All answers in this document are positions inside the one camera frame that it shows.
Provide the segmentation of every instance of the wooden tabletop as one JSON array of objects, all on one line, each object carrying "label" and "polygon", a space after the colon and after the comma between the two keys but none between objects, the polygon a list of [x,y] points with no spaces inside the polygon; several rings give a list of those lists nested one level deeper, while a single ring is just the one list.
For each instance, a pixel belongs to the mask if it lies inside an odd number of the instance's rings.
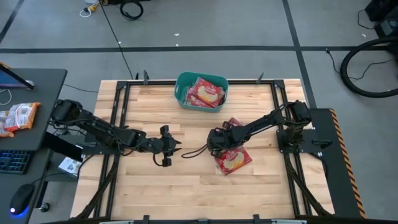
[{"label": "wooden tabletop", "polygon": [[[116,80],[102,81],[95,115],[110,120]],[[285,80],[289,101],[305,101],[299,79]],[[121,94],[119,107],[122,105]],[[169,125],[173,137],[182,142],[181,151],[172,157],[173,165],[163,168],[152,162],[152,154],[134,152],[119,163],[112,220],[248,219],[293,218],[283,155],[278,150],[276,127],[257,134],[244,147],[252,162],[224,176],[206,151],[193,159],[182,159],[184,152],[202,147],[209,130],[237,117],[249,123],[274,109],[271,88],[267,85],[230,85],[228,100],[219,113],[184,110],[174,99],[173,86],[132,86],[126,125],[160,137],[159,128]],[[121,108],[116,124],[119,124]],[[333,213],[322,163],[301,154],[308,188]],[[103,156],[94,156],[81,169],[71,217],[78,215],[98,188]],[[296,186],[300,210],[302,196]],[[104,215],[106,200],[101,214]]]}]

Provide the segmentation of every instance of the plastic basket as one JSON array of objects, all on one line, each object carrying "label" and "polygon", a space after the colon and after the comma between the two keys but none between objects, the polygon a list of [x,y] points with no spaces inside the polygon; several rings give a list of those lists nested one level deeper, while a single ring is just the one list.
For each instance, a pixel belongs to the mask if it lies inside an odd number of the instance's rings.
[{"label": "plastic basket", "polygon": [[[225,91],[224,99],[221,101],[221,104],[219,106],[217,106],[216,108],[203,108],[200,106],[186,105],[184,103],[185,96],[187,95],[188,89],[196,82],[198,77],[204,78],[206,81],[211,82],[215,86],[220,86],[220,87],[224,88],[224,91]],[[194,73],[194,72],[184,72],[178,76],[177,82],[175,83],[174,96],[177,99],[180,106],[184,109],[217,113],[221,110],[221,108],[225,104],[227,95],[228,95],[228,81],[224,77],[219,77],[217,75],[207,75],[207,74]]]}]

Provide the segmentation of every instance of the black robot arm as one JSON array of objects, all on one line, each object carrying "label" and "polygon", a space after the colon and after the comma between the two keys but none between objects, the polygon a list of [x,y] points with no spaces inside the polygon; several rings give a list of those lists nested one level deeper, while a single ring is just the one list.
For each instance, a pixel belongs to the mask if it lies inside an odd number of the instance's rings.
[{"label": "black robot arm", "polygon": [[[283,116],[289,113],[288,120]],[[212,156],[220,157],[224,151],[235,149],[250,140],[250,137],[273,126],[285,125],[284,137],[287,144],[300,144],[303,140],[302,130],[311,123],[311,116],[305,103],[296,101],[282,105],[271,113],[245,126],[233,126],[223,123],[223,128],[212,129],[207,138],[207,146]]]},{"label": "black robot arm", "polygon": [[[169,133],[169,127],[163,126],[160,129],[162,137],[146,138],[146,133],[126,127],[116,127],[109,122],[94,116],[91,112],[84,110],[79,102],[72,100],[58,100],[53,109],[50,124],[55,126],[78,126],[79,128],[93,134],[98,142],[115,150],[123,156],[132,151],[151,152],[154,155],[163,153],[164,159],[158,166],[168,167],[172,165],[170,156],[179,149],[180,144]],[[131,152],[124,154],[124,149]]]}]

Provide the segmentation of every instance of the gray floor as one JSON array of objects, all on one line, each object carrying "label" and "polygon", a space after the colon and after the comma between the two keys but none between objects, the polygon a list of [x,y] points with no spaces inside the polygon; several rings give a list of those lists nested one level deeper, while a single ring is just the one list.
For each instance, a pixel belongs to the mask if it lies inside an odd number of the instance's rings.
[{"label": "gray floor", "polygon": [[[17,2],[0,1],[0,30]],[[373,30],[356,24],[357,12],[368,2],[288,0],[300,45],[354,46],[375,39]],[[105,8],[122,47],[293,46],[282,0],[152,0],[142,4],[145,13],[133,22],[124,20],[117,7]],[[103,11],[81,18],[78,13],[85,6],[83,0],[25,0],[0,51],[117,47]],[[361,21],[372,25],[365,14]],[[332,52],[338,67],[346,54]],[[126,52],[125,56],[134,74],[146,69],[152,79],[176,78],[185,71],[226,78],[256,78],[262,72],[264,78],[302,77],[294,51]],[[326,53],[303,52],[303,57],[318,107],[337,112],[367,216],[398,220],[397,97],[375,100],[354,95],[333,72]],[[385,52],[360,53],[350,63],[349,74],[359,77],[369,63],[391,57]],[[0,54],[0,61],[21,68],[66,68],[66,83],[87,90],[97,90],[101,80],[129,78],[118,52]],[[357,85],[375,91],[396,88],[396,71],[395,62],[373,66]],[[60,97],[78,100],[92,110],[96,94],[64,87]],[[75,188],[74,183],[51,183],[45,199],[52,209],[35,211],[31,223],[68,218]]]}]

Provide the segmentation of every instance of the snack package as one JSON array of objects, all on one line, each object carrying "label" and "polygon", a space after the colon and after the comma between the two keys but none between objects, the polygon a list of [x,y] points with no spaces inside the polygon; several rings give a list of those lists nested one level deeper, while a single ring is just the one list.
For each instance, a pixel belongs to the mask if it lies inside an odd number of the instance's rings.
[{"label": "snack package", "polygon": [[216,108],[223,99],[225,91],[222,87],[217,87],[199,77],[193,87],[193,95],[212,108]]},{"label": "snack package", "polygon": [[12,106],[4,129],[10,132],[26,128],[31,129],[39,105],[40,103],[20,103]]},{"label": "snack package", "polygon": [[4,126],[6,124],[8,111],[0,111],[0,137],[14,137],[14,134],[6,131]]},{"label": "snack package", "polygon": [[[236,118],[231,118],[229,120],[234,126],[242,126],[243,124]],[[224,175],[228,175],[240,167],[248,164],[252,161],[251,157],[249,156],[248,152],[245,150],[243,146],[239,146],[236,149],[226,151],[221,156],[220,159],[215,158],[217,163],[217,167],[222,171]]]},{"label": "snack package", "polygon": [[186,105],[192,105],[192,106],[200,106],[204,108],[211,108],[211,106],[207,105],[206,103],[200,101],[198,98],[196,98],[193,94],[193,88],[190,87],[187,92],[187,97],[185,99],[185,104]]}]

